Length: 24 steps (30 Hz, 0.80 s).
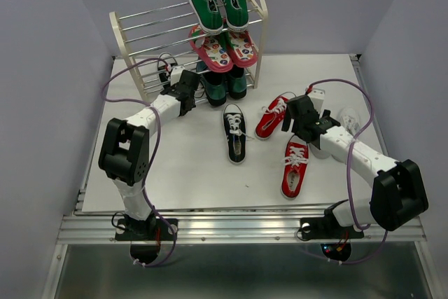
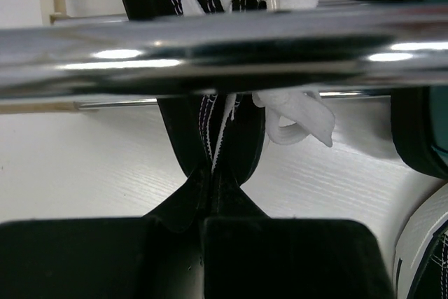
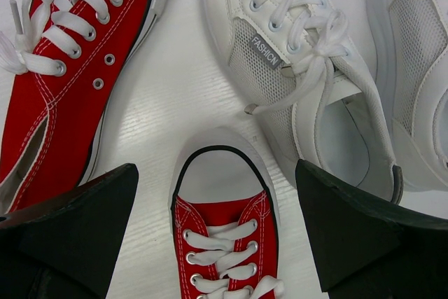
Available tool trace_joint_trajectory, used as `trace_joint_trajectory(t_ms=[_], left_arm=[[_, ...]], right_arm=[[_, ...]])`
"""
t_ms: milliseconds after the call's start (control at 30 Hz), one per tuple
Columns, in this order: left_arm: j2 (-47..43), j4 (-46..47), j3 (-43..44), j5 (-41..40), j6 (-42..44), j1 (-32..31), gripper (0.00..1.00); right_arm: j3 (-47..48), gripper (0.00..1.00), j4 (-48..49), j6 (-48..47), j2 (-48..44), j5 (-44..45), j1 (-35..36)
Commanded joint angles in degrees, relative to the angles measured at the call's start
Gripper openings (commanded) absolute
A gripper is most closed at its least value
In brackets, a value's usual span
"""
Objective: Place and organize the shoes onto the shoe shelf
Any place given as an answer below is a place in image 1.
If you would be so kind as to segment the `black canvas sneaker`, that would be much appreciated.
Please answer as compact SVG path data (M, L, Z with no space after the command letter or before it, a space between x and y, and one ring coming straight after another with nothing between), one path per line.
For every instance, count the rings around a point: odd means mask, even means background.
M228 158L235 165L242 164L246 159L246 142L253 139L247 135L244 113L238 105L227 104L222 119Z
M157 70L160 71L158 76L162 86L165 88L170 86L171 71L178 65L178 62L171 53L162 53L159 55L159 58L163 59L163 61L157 63Z

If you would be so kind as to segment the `white sneaker under arm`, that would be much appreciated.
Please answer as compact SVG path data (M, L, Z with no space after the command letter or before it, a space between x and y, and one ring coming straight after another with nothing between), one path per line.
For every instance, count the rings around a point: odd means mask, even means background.
M332 155L329 152L326 152L324 150L321 150L317 147L315 147L315 145L310 144L309 145L309 149L311 150L312 154L320 159L320 160L325 160L328 158L333 158L334 160L336 160L337 162L342 162L342 163L346 163L347 157L346 156L342 156L342 157L338 157L336 155Z

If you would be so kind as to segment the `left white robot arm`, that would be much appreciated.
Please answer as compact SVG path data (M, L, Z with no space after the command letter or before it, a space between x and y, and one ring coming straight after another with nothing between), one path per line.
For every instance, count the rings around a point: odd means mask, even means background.
M99 168L117 187L125 215L133 219L131 229L139 238L155 233L144 184L160 145L162 126L195 108L199 83L199 74L183 70L178 81L162 90L153 102L125 99L144 108L125 119L113 118L106 126Z

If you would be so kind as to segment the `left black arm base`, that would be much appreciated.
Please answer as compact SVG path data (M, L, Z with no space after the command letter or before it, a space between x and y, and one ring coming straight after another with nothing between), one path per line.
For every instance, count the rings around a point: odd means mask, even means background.
M144 220L136 220L123 212L112 215L114 240L129 242L129 254L134 265L158 267L174 252L179 221L177 218L162 220L154 214Z

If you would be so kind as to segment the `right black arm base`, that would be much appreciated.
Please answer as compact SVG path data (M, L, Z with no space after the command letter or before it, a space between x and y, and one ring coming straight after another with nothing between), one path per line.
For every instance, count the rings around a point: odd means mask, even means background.
M321 250L329 261L339 264L347 262L351 256L351 239L364 238L363 231L356 231L353 226L341 226L333 211L340 205L348 205L348 200L340 201L324 210L323 216L300 219L300 226L295 236L303 241L323 240Z

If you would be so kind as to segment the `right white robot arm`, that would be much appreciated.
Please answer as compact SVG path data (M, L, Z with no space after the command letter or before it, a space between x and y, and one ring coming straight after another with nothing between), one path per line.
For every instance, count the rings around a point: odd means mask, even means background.
M338 202L322 217L302 218L304 234L322 230L338 236L355 225L372 224L394 231L428 210L421 171L415 162L397 161L358 141L329 111L319 114L309 95L287 102L282 129L335 156L345 163L348 174L357 173L372 189L368 200Z

